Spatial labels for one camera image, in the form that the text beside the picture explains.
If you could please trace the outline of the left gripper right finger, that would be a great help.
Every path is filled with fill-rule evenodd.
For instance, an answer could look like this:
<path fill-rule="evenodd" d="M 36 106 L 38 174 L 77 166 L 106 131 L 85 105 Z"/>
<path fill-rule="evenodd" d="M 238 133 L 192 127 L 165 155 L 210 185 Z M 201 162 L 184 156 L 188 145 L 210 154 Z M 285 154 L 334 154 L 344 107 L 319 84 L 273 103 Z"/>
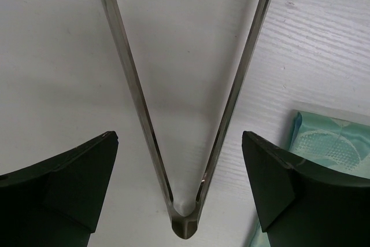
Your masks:
<path fill-rule="evenodd" d="M 369 179 L 344 174 L 245 131 L 243 157 L 271 246 L 369 246 Z"/>

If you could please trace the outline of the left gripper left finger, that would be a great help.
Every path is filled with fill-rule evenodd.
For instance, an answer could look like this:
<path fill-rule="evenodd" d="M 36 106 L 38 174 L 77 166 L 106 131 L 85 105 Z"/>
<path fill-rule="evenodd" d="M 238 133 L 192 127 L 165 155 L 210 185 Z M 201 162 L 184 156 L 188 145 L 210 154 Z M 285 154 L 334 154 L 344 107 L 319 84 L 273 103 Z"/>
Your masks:
<path fill-rule="evenodd" d="M 118 150 L 114 131 L 1 175 L 1 246 L 87 246 Z"/>

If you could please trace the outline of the stainless steel tongs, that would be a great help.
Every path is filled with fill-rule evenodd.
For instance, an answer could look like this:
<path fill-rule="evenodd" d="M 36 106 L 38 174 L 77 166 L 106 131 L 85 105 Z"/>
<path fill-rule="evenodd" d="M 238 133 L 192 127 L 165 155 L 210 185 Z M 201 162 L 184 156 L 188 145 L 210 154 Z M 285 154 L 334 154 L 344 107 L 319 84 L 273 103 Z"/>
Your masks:
<path fill-rule="evenodd" d="M 245 46 L 240 58 L 240 62 L 230 89 L 227 103 L 214 139 L 210 156 L 203 173 L 197 196 L 195 198 L 195 208 L 188 216 L 182 216 L 174 207 L 173 194 L 165 170 L 160 148 L 158 146 L 156 134 L 151 122 L 150 113 L 140 83 L 139 75 L 136 70 L 134 58 L 125 31 L 124 22 L 120 13 L 117 0 L 101 0 L 105 15 L 112 33 L 117 53 L 122 64 L 124 74 L 128 83 L 129 91 L 135 104 L 140 124 L 145 136 L 147 146 L 153 161 L 153 165 L 158 177 L 161 190 L 164 195 L 166 208 L 171 220 L 173 232 L 181 239 L 191 238 L 198 230 L 198 224 L 205 204 L 208 190 L 212 181 L 214 171 L 221 153 L 221 148 L 230 126 L 242 85 L 249 68 L 251 58 L 258 36 L 260 34 L 264 19 L 271 0 L 258 0 L 250 31 L 246 39 Z"/>

